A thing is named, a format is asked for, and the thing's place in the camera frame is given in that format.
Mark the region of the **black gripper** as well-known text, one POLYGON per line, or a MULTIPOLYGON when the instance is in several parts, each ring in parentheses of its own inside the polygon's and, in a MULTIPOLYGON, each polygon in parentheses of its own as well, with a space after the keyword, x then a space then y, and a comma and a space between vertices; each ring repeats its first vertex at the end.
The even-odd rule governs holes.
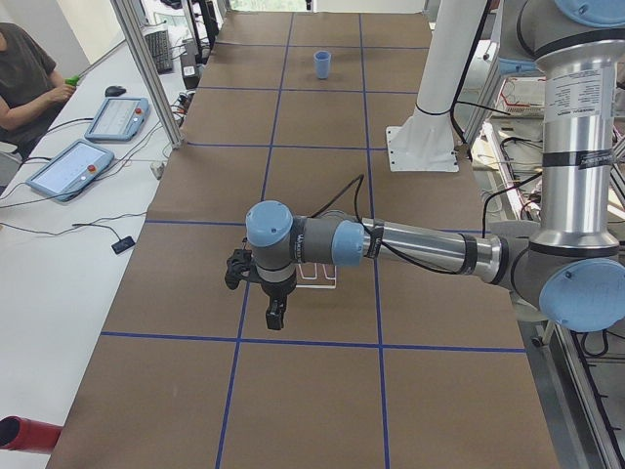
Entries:
POLYGON ((297 278, 289 278, 273 282, 261 280, 261 288, 269 297, 269 305, 266 309, 266 325, 269 330, 281 330, 284 327, 284 314, 286 311, 287 298, 294 291, 297 278))

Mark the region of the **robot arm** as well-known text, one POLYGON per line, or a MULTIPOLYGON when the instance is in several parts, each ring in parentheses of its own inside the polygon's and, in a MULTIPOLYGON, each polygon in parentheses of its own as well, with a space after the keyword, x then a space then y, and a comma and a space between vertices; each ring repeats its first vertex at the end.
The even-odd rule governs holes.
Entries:
POLYGON ((248 247, 229 258, 226 284, 261 285, 269 328, 284 325, 300 264, 356 266, 395 256, 444 275, 502 286, 577 332, 624 316, 624 268, 607 228, 616 65, 624 53, 620 1, 506 1, 500 63, 536 66, 546 78, 539 223, 475 237, 322 208, 295 216, 282 203, 246 216, 248 247))

